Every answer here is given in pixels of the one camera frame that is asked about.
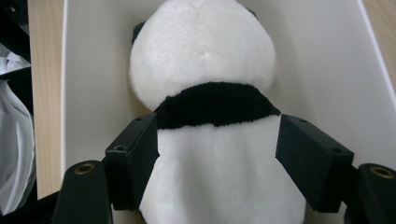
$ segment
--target white fur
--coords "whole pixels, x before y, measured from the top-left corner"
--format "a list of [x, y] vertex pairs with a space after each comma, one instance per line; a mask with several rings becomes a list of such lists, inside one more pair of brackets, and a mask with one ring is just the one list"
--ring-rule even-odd
[[303, 223], [304, 197], [275, 158], [279, 122], [159, 131], [147, 223]]
[[166, 96], [209, 81], [263, 92], [275, 63], [271, 38], [234, 0], [168, 0], [134, 42], [130, 75], [138, 98], [153, 110]]

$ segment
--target white box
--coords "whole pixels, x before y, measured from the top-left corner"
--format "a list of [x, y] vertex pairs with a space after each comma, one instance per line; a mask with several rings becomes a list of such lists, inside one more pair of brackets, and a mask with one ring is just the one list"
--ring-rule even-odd
[[[163, 0], [66, 0], [62, 160], [101, 160], [132, 118], [147, 114], [128, 78], [133, 28]], [[396, 169], [396, 99], [361, 0], [241, 0], [272, 37], [268, 97], [356, 153], [355, 165]], [[307, 223], [341, 223], [310, 214]]]

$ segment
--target stuffed panda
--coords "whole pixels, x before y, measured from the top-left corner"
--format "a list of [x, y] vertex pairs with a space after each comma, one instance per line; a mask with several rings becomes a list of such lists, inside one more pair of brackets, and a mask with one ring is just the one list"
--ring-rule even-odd
[[275, 158], [280, 112], [263, 94], [276, 53], [255, 15], [234, 0], [168, 0], [135, 33], [131, 83], [159, 128], [147, 223], [303, 223], [304, 197]]

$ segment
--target panda ear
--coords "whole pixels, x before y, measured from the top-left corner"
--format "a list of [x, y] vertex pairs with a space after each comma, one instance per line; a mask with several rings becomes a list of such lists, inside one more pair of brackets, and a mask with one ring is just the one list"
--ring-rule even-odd
[[139, 35], [140, 31], [143, 29], [145, 23], [146, 23], [145, 21], [142, 21], [134, 27], [134, 34], [132, 35], [132, 45], [134, 44], [134, 41], [137, 39], [137, 36]]
[[256, 13], [254, 13], [254, 11], [252, 11], [252, 10], [250, 10], [250, 9], [248, 9], [248, 8], [247, 8], [247, 10], [248, 10], [249, 12], [251, 12], [251, 14], [253, 14], [253, 16], [256, 17], [256, 19], [257, 19]]

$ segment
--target circular hole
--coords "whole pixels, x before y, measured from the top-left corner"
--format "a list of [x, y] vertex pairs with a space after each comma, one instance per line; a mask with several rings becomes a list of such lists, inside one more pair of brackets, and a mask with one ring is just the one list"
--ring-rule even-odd
[[370, 171], [373, 172], [375, 175], [379, 175], [379, 176], [384, 177], [386, 179], [393, 179], [395, 177], [395, 174], [393, 172], [391, 172], [388, 169], [379, 167], [379, 166], [371, 167]]
[[117, 150], [117, 151], [123, 151], [124, 150], [124, 146], [115, 146], [114, 149]]
[[343, 150], [342, 150], [342, 149], [340, 149], [340, 148], [337, 148], [337, 147], [332, 147], [332, 151], [333, 151], [333, 152], [335, 152], [335, 153], [337, 153], [337, 154], [340, 154], [340, 153], [342, 153], [342, 152], [343, 152]]
[[95, 165], [93, 165], [92, 163], [85, 163], [75, 169], [75, 174], [76, 175], [85, 175], [85, 174], [89, 173], [90, 171], [92, 171], [94, 168], [95, 168]]

